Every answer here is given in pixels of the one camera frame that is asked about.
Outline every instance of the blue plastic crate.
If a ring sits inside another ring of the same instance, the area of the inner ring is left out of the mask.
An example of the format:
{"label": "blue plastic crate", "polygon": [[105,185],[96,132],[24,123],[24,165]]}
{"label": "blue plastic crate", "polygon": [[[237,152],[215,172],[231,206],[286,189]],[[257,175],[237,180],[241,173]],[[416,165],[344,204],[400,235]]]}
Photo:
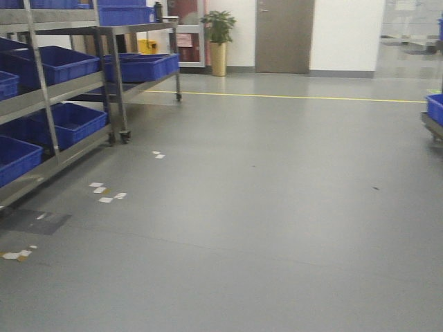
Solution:
{"label": "blue plastic crate", "polygon": [[97,0],[99,6],[146,6],[146,0]]}
{"label": "blue plastic crate", "polygon": [[155,10],[142,6],[98,6],[101,26],[128,26],[154,23]]}
{"label": "blue plastic crate", "polygon": [[[120,61],[122,80],[124,82],[149,82],[159,80],[168,74],[168,56],[138,55]],[[105,75],[108,81],[114,81],[112,63],[105,64]]]}
{"label": "blue plastic crate", "polygon": [[[98,71],[99,58],[58,46],[40,48],[47,85],[72,80]],[[1,54],[3,67],[20,76],[20,84],[38,89],[40,87],[34,52],[11,50]]]}
{"label": "blue plastic crate", "polygon": [[28,125],[28,121],[28,116],[24,116],[7,123],[3,123],[0,125],[0,135],[38,145],[38,142],[34,139],[36,133],[35,131],[31,130],[30,126]]}
{"label": "blue plastic crate", "polygon": [[0,37],[0,52],[5,50],[17,50],[19,48],[27,48],[28,44],[19,41]]}
{"label": "blue plastic crate", "polygon": [[22,0],[0,0],[0,9],[23,8]]}
{"label": "blue plastic crate", "polygon": [[438,20],[440,23],[440,40],[443,40],[443,19]]}
{"label": "blue plastic crate", "polygon": [[179,54],[166,55],[166,73],[167,75],[180,69]]}
{"label": "blue plastic crate", "polygon": [[0,187],[38,166],[42,154],[43,149],[37,145],[0,136]]}
{"label": "blue plastic crate", "polygon": [[443,125],[443,95],[428,95],[428,116]]}
{"label": "blue plastic crate", "polygon": [[78,0],[30,0],[31,8],[36,9],[75,9]]}
{"label": "blue plastic crate", "polygon": [[0,71],[0,100],[14,97],[18,94],[19,77]]}
{"label": "blue plastic crate", "polygon": [[[52,107],[58,145],[61,150],[80,142],[106,125],[107,114],[77,104],[56,104]],[[30,140],[51,144],[43,112],[32,114],[26,123],[28,131],[33,132]]]}

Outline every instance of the yellow object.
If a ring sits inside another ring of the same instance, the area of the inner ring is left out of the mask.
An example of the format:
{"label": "yellow object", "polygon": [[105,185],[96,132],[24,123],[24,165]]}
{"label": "yellow object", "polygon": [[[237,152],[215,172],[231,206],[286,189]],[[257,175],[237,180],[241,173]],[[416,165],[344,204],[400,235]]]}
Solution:
{"label": "yellow object", "polygon": [[139,39],[138,51],[143,54],[157,54],[157,42],[151,39]]}
{"label": "yellow object", "polygon": [[214,76],[226,76],[226,45],[210,43],[210,60]]}

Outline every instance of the white wall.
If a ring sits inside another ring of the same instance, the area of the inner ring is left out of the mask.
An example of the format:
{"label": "white wall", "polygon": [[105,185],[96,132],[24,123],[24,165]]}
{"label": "white wall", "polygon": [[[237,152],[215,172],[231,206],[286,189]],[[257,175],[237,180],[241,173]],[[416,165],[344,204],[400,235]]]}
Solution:
{"label": "white wall", "polygon": [[255,66],[255,0],[206,0],[206,11],[227,10],[237,20],[228,45],[228,66]]}
{"label": "white wall", "polygon": [[316,0],[311,70],[375,71],[384,0]]}
{"label": "white wall", "polygon": [[69,36],[37,36],[37,44],[39,47],[56,45],[71,48]]}

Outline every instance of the shelf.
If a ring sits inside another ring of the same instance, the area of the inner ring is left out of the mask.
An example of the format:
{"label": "shelf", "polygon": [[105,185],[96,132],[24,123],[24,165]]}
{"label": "shelf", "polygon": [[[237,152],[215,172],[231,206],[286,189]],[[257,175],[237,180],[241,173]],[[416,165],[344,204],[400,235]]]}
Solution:
{"label": "shelf", "polygon": [[172,29],[177,27],[177,22],[136,24],[132,26],[101,26],[101,35],[125,35],[127,33],[143,33],[153,30]]}
{"label": "shelf", "polygon": [[[51,104],[57,104],[63,100],[94,90],[103,85],[102,72],[60,84],[48,86],[48,97]],[[45,107],[42,90],[31,91],[17,97],[9,98],[0,102],[0,124],[26,116]]]}
{"label": "shelf", "polygon": [[97,146],[106,142],[109,139],[111,130],[111,125],[108,124],[100,131],[86,137],[84,140],[81,140],[79,143],[70,147],[69,149],[60,152],[60,161],[57,161],[56,157],[52,157],[13,182],[1,187],[0,210],[5,206],[10,205],[23,195],[29,193],[44,181],[68,167],[70,164],[74,163],[76,160],[89,153]]}
{"label": "shelf", "polygon": [[[97,26],[94,10],[32,9],[35,30],[53,30]],[[0,33],[19,33],[29,30],[25,9],[0,10]]]}
{"label": "shelf", "polygon": [[[143,83],[124,83],[123,84],[123,97],[127,99],[131,99],[138,95],[139,93],[142,93],[145,90],[148,90],[152,88],[153,86],[156,86],[157,84],[161,83],[164,80],[167,80],[168,78],[171,78],[172,76],[175,76],[179,73],[179,71],[175,71],[173,73],[170,73],[169,75],[166,75],[165,77],[162,77],[161,79],[157,81],[151,81],[151,82],[143,82]],[[117,91],[116,91],[116,85],[114,83],[108,83],[107,84],[108,92],[109,92],[109,101],[110,102],[118,102],[117,98]],[[99,93],[98,91],[96,93],[84,93],[82,95],[76,95],[71,98],[71,100],[76,101],[82,101],[82,102],[103,102],[103,94]]]}
{"label": "shelf", "polygon": [[42,90],[36,90],[0,102],[0,124],[45,107]]}

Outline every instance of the cart wheel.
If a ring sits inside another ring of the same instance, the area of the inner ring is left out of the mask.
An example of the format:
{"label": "cart wheel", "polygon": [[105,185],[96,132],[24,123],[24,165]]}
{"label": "cart wheel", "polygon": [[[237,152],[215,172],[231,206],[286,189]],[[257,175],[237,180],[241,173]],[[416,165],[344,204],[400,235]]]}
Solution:
{"label": "cart wheel", "polygon": [[116,144],[116,136],[113,133],[109,133],[108,143],[112,147]]}
{"label": "cart wheel", "polygon": [[122,139],[122,142],[124,144],[127,144],[131,140],[131,132],[130,131],[126,131],[126,132],[120,133],[120,137]]}

